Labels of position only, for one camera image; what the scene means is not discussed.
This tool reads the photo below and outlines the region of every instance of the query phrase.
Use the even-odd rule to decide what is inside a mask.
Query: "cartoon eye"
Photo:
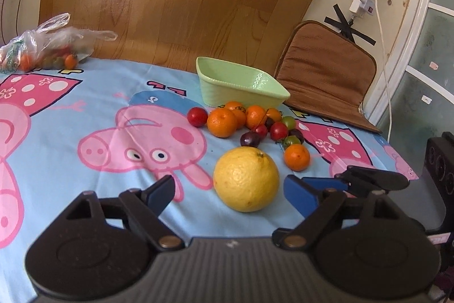
[[[151,152],[151,158],[156,162],[165,162],[169,159],[169,155],[161,149],[155,149]]]
[[[126,158],[130,159],[131,161],[141,161],[142,160],[142,156],[140,155],[140,153],[134,149],[128,149],[126,151]]]

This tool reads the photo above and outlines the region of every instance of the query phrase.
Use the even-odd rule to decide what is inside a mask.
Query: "plastic bag handle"
[[[114,41],[117,40],[118,34],[116,32],[110,30],[102,30],[102,31],[93,31],[96,35],[97,39],[105,40],[105,41]]]
[[[50,18],[46,22],[42,23],[36,29],[37,32],[47,32],[51,30],[56,30],[66,26],[70,22],[71,15],[69,13],[62,13],[60,15]]]

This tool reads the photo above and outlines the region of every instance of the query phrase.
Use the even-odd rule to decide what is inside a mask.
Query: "blue gripper pad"
[[[301,216],[306,218],[318,207],[320,192],[328,187],[338,191],[348,189],[346,184],[329,177],[299,179],[295,175],[288,175],[284,179],[284,196]]]

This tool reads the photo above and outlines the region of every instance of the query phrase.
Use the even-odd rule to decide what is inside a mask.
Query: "red tomato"
[[[258,125],[258,126],[255,126],[252,131],[256,132],[257,134],[259,134],[260,136],[260,139],[265,139],[266,136],[268,135],[268,129],[266,128],[265,125]]]
[[[275,142],[278,140],[285,139],[288,135],[287,126],[285,126],[282,122],[275,122],[270,129],[270,137]]]
[[[197,128],[201,128],[207,123],[208,113],[203,108],[192,107],[188,112],[188,122]]]

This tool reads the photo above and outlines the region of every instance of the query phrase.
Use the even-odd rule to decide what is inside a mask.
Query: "plastic container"
[[[287,89],[257,68],[209,57],[197,57],[196,68],[207,106],[239,101],[246,107],[257,104],[267,109],[277,108],[290,98]]]

